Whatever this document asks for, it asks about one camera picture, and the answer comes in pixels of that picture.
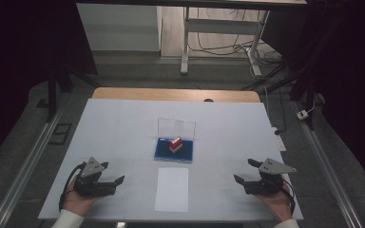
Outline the black metal stand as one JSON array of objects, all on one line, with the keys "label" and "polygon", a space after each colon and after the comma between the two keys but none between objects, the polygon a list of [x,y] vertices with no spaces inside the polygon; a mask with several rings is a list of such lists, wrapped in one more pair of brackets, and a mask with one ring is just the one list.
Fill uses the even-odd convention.
[{"label": "black metal stand", "polygon": [[97,67],[92,64],[87,69],[79,69],[71,64],[57,64],[48,75],[48,117],[47,122],[51,122],[57,113],[57,91],[59,87],[62,92],[70,93],[73,88],[73,82],[70,79],[71,75],[76,76],[94,88],[101,85],[95,80],[88,77],[88,74],[97,75]]},{"label": "black metal stand", "polygon": [[302,68],[293,72],[285,79],[267,86],[263,90],[259,91],[259,94],[266,95],[269,92],[273,92],[280,89],[289,83],[295,83],[291,91],[289,92],[289,98],[291,101],[299,101],[303,94],[306,94],[306,105],[304,108],[307,117],[298,117],[299,120],[304,121],[308,127],[313,130],[313,110],[316,106],[315,103],[315,80],[316,80],[316,63],[314,61],[308,61]]}]

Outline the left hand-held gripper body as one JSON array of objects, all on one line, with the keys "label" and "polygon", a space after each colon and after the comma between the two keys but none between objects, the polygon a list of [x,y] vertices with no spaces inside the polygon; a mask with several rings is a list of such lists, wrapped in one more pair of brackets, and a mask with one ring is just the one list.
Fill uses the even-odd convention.
[{"label": "left hand-held gripper body", "polygon": [[83,197],[106,197],[114,195],[117,186],[113,182],[99,182],[105,169],[101,164],[90,157],[83,163],[82,170],[76,176],[74,190]]}]

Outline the red and white stamp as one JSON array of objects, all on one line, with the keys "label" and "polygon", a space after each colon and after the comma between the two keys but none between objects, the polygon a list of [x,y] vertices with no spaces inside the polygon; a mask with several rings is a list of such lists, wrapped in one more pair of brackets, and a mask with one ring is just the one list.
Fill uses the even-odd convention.
[{"label": "red and white stamp", "polygon": [[172,154],[177,153],[183,147],[183,139],[178,137],[169,142],[169,151]]}]

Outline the large white table cover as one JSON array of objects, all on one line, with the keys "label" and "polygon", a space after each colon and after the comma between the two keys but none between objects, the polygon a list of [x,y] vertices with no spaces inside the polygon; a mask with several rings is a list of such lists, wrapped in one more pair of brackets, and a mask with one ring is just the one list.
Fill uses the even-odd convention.
[{"label": "large white table cover", "polygon": [[[193,161],[188,171],[188,204],[156,207],[158,173],[178,164],[154,158],[161,118],[193,122]],[[280,160],[276,136],[261,103],[153,102],[91,99],[40,212],[57,219],[58,201],[70,171],[95,158],[107,162],[103,181],[123,177],[112,196],[101,199],[89,219],[130,222],[249,222],[272,215],[234,180],[256,181],[249,159]]]}]

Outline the small white paper sheet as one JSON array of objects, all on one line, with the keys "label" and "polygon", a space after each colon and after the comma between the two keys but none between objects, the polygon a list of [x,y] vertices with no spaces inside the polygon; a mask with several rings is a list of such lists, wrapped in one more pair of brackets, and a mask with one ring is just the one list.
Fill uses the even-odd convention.
[{"label": "small white paper sheet", "polygon": [[187,168],[160,168],[155,210],[158,212],[187,212],[188,186],[189,171]]}]

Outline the black rectangular floor frame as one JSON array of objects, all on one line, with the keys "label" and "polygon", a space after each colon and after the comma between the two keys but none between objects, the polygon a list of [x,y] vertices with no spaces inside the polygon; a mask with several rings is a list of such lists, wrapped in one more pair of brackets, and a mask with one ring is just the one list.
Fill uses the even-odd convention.
[{"label": "black rectangular floor frame", "polygon": [[53,145],[64,145],[70,134],[71,127],[71,123],[56,124],[48,143]]}]

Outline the metal floor rail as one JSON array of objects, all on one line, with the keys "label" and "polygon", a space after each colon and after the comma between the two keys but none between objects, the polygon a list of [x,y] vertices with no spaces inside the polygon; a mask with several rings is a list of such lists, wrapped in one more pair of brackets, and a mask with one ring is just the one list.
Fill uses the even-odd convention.
[{"label": "metal floor rail", "polygon": [[312,130],[311,127],[298,117],[299,108],[296,102],[290,103],[292,109],[295,112],[295,117],[299,123],[307,142],[316,157],[317,163],[321,169],[321,172],[327,181],[333,197],[336,199],[336,204],[344,217],[345,222],[349,228],[364,228],[364,224],[357,213],[354,205],[351,202],[350,197],[347,194],[344,186],[342,185],[339,176],[336,173],[334,165],[331,163],[326,149],[324,148],[320,136],[316,130]]},{"label": "metal floor rail", "polygon": [[63,108],[59,108],[57,113],[53,115],[52,119],[46,123],[39,133],[36,142],[32,146],[25,161],[16,174],[9,190],[3,197],[0,203],[0,228],[5,228],[11,214],[14,211],[19,199],[21,198],[29,180],[34,172],[36,165],[40,161],[43,152],[48,144],[49,138],[52,135],[55,126],[58,124],[63,114]]}]

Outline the blue ink pad clear lid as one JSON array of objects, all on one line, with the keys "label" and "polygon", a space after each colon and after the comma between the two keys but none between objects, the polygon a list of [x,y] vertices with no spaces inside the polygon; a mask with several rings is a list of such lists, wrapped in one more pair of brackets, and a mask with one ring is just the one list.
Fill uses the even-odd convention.
[{"label": "blue ink pad clear lid", "polygon": [[[193,161],[195,132],[195,121],[159,118],[158,140],[154,159],[191,163]],[[182,148],[177,153],[172,154],[169,151],[169,142],[178,137],[182,138]]]}]

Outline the person's left hand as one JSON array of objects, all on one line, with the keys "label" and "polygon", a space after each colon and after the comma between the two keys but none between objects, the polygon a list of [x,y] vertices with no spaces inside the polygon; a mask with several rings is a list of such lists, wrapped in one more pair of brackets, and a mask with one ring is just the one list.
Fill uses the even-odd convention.
[{"label": "person's left hand", "polygon": [[83,197],[74,190],[75,179],[67,187],[63,208],[78,216],[84,217],[94,203],[102,197]]}]

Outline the person's right hand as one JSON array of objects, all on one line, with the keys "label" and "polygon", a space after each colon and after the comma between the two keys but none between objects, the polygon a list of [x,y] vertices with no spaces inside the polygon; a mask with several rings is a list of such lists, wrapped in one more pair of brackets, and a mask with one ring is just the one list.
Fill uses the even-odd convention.
[{"label": "person's right hand", "polygon": [[256,198],[266,206],[278,222],[284,222],[293,217],[291,201],[283,192],[279,191],[275,195],[256,195]]}]

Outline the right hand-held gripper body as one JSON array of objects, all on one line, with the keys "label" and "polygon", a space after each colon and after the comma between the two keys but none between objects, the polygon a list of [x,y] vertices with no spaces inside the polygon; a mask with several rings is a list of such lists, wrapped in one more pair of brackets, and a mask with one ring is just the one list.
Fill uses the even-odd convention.
[{"label": "right hand-held gripper body", "polygon": [[297,169],[282,162],[266,159],[259,170],[260,180],[245,181],[247,195],[274,195],[283,187],[282,174],[296,173]]}]

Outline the dark curtain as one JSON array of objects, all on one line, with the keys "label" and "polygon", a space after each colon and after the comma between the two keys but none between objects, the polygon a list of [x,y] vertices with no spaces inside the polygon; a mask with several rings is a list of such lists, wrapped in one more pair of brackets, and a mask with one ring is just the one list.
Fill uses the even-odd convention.
[{"label": "dark curtain", "polygon": [[315,89],[328,124],[365,170],[365,0],[306,0],[272,11],[262,39],[297,71],[316,63]]},{"label": "dark curtain", "polygon": [[77,0],[0,0],[0,145],[32,87],[70,73],[97,72]]}]

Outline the white desk frame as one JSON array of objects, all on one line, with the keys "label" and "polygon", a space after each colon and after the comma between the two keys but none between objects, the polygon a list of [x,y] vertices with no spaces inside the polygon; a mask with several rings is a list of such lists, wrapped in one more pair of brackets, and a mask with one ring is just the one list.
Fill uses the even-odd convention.
[{"label": "white desk frame", "polygon": [[256,60],[256,51],[269,15],[268,10],[262,10],[259,13],[259,19],[257,21],[202,19],[200,17],[191,19],[189,13],[190,8],[184,7],[181,75],[186,75],[188,72],[188,35],[190,32],[252,35],[253,43],[251,47],[245,49],[245,53],[250,62],[251,71],[257,77],[261,75],[259,64]]}]

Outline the white cabinet panel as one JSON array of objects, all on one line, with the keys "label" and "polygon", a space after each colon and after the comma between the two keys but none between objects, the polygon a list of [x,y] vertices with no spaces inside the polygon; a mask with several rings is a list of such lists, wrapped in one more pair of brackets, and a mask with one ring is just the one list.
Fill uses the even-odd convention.
[{"label": "white cabinet panel", "polygon": [[161,7],[79,3],[77,9],[92,50],[161,49]]}]

